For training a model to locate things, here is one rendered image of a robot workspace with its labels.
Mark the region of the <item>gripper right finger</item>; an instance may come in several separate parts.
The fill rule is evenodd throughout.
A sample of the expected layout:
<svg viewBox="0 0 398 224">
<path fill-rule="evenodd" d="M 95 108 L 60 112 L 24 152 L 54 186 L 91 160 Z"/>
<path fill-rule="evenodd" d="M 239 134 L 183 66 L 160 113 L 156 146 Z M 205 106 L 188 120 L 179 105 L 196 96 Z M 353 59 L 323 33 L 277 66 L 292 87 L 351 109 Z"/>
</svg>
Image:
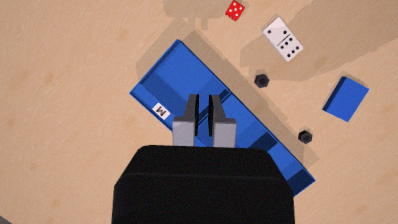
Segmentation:
<svg viewBox="0 0 398 224">
<path fill-rule="evenodd" d="M 237 122 L 226 118 L 219 95 L 209 95 L 208 127 L 212 147 L 235 148 Z"/>
</svg>

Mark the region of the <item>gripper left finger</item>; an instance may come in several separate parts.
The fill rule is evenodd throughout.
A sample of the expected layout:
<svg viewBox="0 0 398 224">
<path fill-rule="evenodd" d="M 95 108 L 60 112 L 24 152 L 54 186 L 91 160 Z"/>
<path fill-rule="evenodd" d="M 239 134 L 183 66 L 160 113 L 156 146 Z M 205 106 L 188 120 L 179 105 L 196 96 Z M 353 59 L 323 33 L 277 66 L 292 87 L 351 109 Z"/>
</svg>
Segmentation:
<svg viewBox="0 0 398 224">
<path fill-rule="evenodd" d="M 183 117 L 175 116 L 172 121 L 173 146 L 195 146 L 198 120 L 199 94 L 190 94 Z"/>
</svg>

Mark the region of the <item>black hex nut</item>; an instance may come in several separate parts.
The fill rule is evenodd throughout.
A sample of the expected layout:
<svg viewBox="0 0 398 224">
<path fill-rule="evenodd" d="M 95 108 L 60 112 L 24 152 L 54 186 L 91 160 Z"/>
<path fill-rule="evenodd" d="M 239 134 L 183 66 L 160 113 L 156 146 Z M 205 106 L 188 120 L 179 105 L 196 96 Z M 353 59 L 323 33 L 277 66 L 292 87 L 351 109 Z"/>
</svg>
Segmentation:
<svg viewBox="0 0 398 224">
<path fill-rule="evenodd" d="M 307 144 L 312 141 L 312 134 L 307 132 L 306 130 L 302 131 L 298 135 L 298 139 L 303 142 L 304 144 Z"/>
<path fill-rule="evenodd" d="M 265 74 L 261 74 L 256 76 L 254 83 L 259 88 L 264 88 L 268 86 L 269 81 L 269 78 Z"/>
</svg>

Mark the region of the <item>blue three-compartment bin rack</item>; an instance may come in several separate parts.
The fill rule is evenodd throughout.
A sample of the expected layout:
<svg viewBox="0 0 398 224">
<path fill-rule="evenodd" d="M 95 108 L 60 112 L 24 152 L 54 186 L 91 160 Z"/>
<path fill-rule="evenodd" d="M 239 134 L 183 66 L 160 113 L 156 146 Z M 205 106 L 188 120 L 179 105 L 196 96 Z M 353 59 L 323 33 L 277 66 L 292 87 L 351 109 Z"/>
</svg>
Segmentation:
<svg viewBox="0 0 398 224">
<path fill-rule="evenodd" d="M 198 134 L 195 136 L 195 146 L 199 147 L 212 147 L 208 127 L 209 95 L 219 95 L 226 118 L 234 118 L 237 122 L 235 148 L 258 148 L 270 153 L 290 185 L 293 197 L 316 181 L 279 139 L 179 39 L 129 94 L 171 132 L 174 117 L 183 117 L 189 95 L 199 94 Z"/>
</svg>

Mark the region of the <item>blue rectangular block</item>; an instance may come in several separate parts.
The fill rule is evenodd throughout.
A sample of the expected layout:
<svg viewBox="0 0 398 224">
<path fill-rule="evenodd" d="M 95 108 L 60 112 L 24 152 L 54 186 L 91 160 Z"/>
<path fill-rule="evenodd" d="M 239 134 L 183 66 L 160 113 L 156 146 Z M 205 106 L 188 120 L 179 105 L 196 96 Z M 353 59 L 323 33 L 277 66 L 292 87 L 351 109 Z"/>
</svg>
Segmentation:
<svg viewBox="0 0 398 224">
<path fill-rule="evenodd" d="M 349 122 L 368 91 L 369 88 L 342 76 L 322 110 Z"/>
</svg>

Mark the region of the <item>white domino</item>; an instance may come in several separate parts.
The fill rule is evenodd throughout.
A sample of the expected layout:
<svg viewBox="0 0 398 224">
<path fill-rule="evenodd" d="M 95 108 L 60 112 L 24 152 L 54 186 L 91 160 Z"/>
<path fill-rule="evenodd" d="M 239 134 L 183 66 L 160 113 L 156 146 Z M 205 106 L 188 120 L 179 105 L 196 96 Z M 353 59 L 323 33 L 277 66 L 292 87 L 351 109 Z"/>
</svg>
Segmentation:
<svg viewBox="0 0 398 224">
<path fill-rule="evenodd" d="M 262 34 L 286 62 L 289 62 L 303 49 L 303 46 L 279 17 L 271 22 L 262 31 Z"/>
</svg>

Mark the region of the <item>red die with white pips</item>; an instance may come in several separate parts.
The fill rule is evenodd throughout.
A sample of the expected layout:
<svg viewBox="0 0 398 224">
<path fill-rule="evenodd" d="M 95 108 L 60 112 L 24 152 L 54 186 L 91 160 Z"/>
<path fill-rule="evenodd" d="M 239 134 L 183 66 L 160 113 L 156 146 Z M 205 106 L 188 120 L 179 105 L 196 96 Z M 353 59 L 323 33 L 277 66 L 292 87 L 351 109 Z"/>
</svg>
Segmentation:
<svg viewBox="0 0 398 224">
<path fill-rule="evenodd" d="M 225 15 L 232 20 L 237 21 L 244 9 L 245 7 L 243 5 L 233 0 Z"/>
</svg>

